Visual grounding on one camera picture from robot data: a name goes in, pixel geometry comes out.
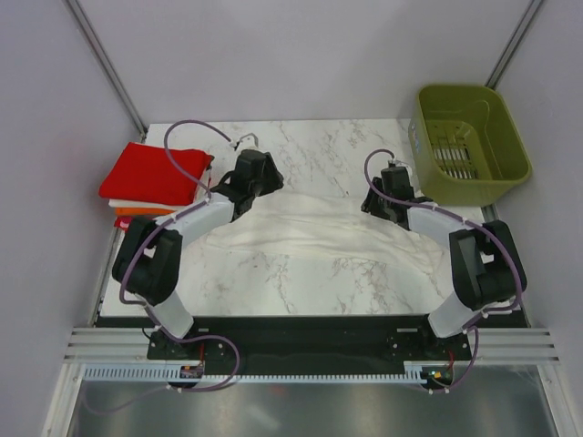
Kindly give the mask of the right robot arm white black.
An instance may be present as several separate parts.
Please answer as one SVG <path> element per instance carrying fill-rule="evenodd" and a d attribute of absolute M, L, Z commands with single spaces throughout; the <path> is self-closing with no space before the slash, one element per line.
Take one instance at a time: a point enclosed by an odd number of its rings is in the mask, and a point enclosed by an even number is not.
<path fill-rule="evenodd" d="M 418 350 L 438 358 L 450 338 L 480 317 L 514 310 L 521 303 L 527 279 L 508 225 L 483 224 L 462 218 L 417 197 L 407 169 L 389 165 L 380 177 L 365 177 L 369 192 L 361 210 L 401 228 L 428 237 L 447 250 L 453 292 L 427 315 L 427 330 L 417 335 Z"/>

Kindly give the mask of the right aluminium frame post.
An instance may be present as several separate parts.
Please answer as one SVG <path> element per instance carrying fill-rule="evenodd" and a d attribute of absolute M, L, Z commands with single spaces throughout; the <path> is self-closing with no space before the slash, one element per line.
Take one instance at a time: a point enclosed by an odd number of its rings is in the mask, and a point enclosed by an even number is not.
<path fill-rule="evenodd" d="M 498 88 L 505 72 L 509 68 L 522 43 L 525 41 L 530 28 L 536 22 L 546 2 L 546 0 L 530 0 L 528 2 L 527 8 L 520 16 L 517 25 L 485 82 L 487 88 L 493 90 Z"/>

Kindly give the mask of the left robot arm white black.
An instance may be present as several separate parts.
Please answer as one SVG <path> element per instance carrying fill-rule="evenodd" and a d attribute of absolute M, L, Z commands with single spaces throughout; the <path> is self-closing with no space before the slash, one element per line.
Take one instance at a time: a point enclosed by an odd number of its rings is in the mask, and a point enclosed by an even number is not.
<path fill-rule="evenodd" d="M 169 335 L 168 346 L 180 358 L 199 350 L 194 318 L 178 292 L 182 249 L 247 213 L 258 197 L 283 188 L 283 176 L 270 153 L 242 150 L 232 171 L 200 203 L 157 219 L 134 218 L 112 268 L 119 300 L 139 306 Z"/>

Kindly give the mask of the olive green plastic basket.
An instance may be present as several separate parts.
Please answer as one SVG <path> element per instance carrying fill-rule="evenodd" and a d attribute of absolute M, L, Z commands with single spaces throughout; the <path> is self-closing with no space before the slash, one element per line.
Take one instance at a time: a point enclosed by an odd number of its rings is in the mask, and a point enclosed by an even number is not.
<path fill-rule="evenodd" d="M 440 205 L 486 207 L 531 177 L 506 103 L 486 86 L 421 87 L 408 137 L 419 188 Z"/>

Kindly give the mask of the aluminium frame post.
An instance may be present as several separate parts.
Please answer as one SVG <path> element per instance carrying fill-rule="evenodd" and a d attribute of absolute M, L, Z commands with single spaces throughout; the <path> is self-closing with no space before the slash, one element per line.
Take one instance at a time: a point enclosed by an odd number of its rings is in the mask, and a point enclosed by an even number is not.
<path fill-rule="evenodd" d="M 92 25 L 81 2 L 78 0 L 64 0 L 63 4 L 66 7 L 68 13 L 71 15 L 80 34 L 83 36 L 93 57 L 96 59 L 99 68 L 108 81 L 132 125 L 141 137 L 145 137 L 148 133 L 148 127 L 144 122 L 143 117 L 139 114 L 136 105 L 132 101 L 127 88 L 124 86 L 118 71 L 111 61 L 106 48 L 102 44 L 100 37 L 95 27 Z"/>
<path fill-rule="evenodd" d="M 536 22 L 546 2 L 546 0 L 530 0 L 528 2 L 527 8 L 520 16 L 517 25 L 485 82 L 487 88 L 493 90 L 498 88 L 505 72 L 509 68 L 522 43 L 525 41 L 530 28 Z"/>

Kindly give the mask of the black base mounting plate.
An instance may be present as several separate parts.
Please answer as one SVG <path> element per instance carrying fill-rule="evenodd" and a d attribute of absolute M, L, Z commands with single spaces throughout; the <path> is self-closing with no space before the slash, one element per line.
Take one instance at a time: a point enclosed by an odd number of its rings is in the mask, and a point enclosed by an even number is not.
<path fill-rule="evenodd" d="M 203 360 L 213 374 L 400 371 L 408 361 L 466 361 L 468 339 L 439 340 L 422 315 L 198 317 L 180 344 L 150 335 L 151 360 Z"/>

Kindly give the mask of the red folded t shirt top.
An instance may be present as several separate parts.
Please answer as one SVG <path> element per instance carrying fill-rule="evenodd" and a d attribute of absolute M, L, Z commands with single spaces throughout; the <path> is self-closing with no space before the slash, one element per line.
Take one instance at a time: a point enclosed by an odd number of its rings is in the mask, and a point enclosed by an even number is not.
<path fill-rule="evenodd" d="M 213 157 L 198 149 L 173 150 L 128 143 L 98 189 L 107 199 L 184 205 Z"/>

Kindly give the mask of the aluminium rail base frame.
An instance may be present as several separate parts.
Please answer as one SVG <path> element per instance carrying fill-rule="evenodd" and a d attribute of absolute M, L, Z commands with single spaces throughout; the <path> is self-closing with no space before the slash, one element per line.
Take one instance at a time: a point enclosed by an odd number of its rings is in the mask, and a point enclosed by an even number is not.
<path fill-rule="evenodd" d="M 66 348 L 65 361 L 59 374 L 56 391 L 51 401 L 49 413 L 43 428 L 45 436 L 67 436 L 73 430 L 73 419 L 76 405 L 81 400 L 83 370 L 88 364 L 179 364 L 188 367 L 201 366 L 203 360 L 167 361 L 148 358 L 150 335 L 161 332 L 151 322 L 135 321 L 98 321 L 94 326 L 76 328 L 73 330 Z M 535 366 L 542 374 L 548 374 L 559 363 L 555 345 L 548 330 L 531 328 L 527 325 L 522 312 L 498 314 L 479 321 L 475 327 L 460 332 L 468 339 L 471 351 L 470 359 L 466 361 L 408 361 L 432 370 L 448 367 L 451 370 L 463 366 L 472 370 L 479 366 L 512 367 Z M 189 343 L 188 337 L 183 340 L 173 340 L 180 344 Z M 433 379 L 420 384 L 396 383 L 240 383 L 226 381 L 216 384 L 204 382 L 165 383 L 165 382 L 119 382 L 115 383 L 147 383 L 153 392 L 175 391 L 189 392 L 219 392 L 231 386 L 238 385 L 380 385 L 404 386 L 421 391 L 425 396 L 446 393 L 446 387 L 434 382 Z"/>

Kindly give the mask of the pink red folded shirts bottom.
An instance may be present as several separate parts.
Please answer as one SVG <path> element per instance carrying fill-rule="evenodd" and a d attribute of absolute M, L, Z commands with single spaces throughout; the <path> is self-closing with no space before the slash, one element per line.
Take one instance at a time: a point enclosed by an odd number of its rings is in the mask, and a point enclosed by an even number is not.
<path fill-rule="evenodd" d="M 132 220 L 132 217 L 116 217 L 114 227 L 126 231 Z"/>

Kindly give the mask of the white t shirt robot print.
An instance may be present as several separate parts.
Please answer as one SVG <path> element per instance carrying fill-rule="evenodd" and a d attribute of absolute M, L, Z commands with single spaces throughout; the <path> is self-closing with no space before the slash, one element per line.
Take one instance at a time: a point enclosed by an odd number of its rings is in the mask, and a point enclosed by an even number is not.
<path fill-rule="evenodd" d="M 206 243 L 307 259 L 366 259 L 431 276 L 448 273 L 445 247 L 365 214 L 360 206 L 356 198 L 274 193 L 257 198 L 241 218 L 214 229 Z"/>

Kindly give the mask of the orange folded t shirt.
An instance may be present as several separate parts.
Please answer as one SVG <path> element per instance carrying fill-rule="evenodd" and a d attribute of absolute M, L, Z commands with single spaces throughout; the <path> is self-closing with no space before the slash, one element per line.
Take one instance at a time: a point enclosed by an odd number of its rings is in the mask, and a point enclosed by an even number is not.
<path fill-rule="evenodd" d="M 134 216 L 164 216 L 173 213 L 172 209 L 166 208 L 114 208 L 114 212 L 118 217 L 134 217 Z"/>

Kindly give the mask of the left aluminium frame post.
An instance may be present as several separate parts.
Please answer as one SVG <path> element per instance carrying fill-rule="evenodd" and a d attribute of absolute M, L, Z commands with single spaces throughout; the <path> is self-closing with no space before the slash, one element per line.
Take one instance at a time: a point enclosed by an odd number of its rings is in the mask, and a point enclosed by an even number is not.
<path fill-rule="evenodd" d="M 148 127 L 144 122 L 143 117 L 139 114 L 136 105 L 132 101 L 127 88 L 124 86 L 118 71 L 111 61 L 106 48 L 102 44 L 100 37 L 95 27 L 92 25 L 81 2 L 78 0 L 64 0 L 63 4 L 66 7 L 68 13 L 71 15 L 80 34 L 83 36 L 93 57 L 96 59 L 99 68 L 108 81 L 132 125 L 141 137 L 145 137 L 148 133 Z"/>

